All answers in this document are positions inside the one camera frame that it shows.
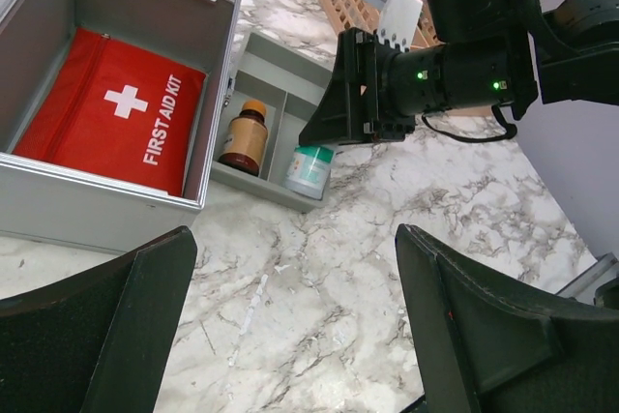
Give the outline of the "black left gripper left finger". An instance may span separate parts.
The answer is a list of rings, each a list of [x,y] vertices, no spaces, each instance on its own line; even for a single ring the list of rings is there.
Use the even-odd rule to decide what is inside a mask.
[[[2,411],[153,411],[196,256],[181,226],[3,299]]]

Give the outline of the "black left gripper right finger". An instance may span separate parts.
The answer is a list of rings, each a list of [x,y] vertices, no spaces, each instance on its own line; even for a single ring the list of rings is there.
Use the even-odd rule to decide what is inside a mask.
[[[414,225],[395,243],[424,389],[411,411],[617,410],[615,256],[550,293]]]

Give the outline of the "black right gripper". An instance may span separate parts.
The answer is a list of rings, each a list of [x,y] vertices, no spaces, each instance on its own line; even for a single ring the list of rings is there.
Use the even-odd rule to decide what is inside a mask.
[[[539,0],[427,0],[439,45],[399,51],[375,33],[351,28],[339,34],[325,93],[299,134],[301,146],[401,141],[417,117],[489,106],[510,140],[537,98],[525,24]]]

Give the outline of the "grey plastic divider tray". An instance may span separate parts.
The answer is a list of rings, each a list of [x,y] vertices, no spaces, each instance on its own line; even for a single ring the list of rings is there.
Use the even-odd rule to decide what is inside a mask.
[[[323,207],[328,189],[320,199],[312,199],[288,190],[284,180],[299,134],[320,104],[331,72],[330,67],[260,32],[247,33],[221,111],[210,178],[299,212]],[[219,162],[229,123],[248,100],[259,100],[267,109],[268,137],[257,176]]]

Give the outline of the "white bottle green label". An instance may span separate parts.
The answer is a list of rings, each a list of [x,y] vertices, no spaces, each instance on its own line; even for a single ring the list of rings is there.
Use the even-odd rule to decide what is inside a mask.
[[[336,146],[297,146],[283,185],[302,196],[321,200],[335,154]]]

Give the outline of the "brown bottle orange cap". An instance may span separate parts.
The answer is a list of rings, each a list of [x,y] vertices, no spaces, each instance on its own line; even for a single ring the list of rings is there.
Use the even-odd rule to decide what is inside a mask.
[[[247,100],[228,125],[218,162],[258,176],[268,140],[266,115],[262,101]]]

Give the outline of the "red first aid kit pouch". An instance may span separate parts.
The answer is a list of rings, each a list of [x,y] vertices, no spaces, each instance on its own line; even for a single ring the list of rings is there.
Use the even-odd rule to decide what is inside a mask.
[[[205,73],[83,28],[14,153],[179,196]]]

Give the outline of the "grey metal first aid case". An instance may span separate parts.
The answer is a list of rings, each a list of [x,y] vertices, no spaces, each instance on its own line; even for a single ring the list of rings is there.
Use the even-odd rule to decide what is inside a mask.
[[[1,0],[1,231],[129,251],[203,210],[241,0]]]

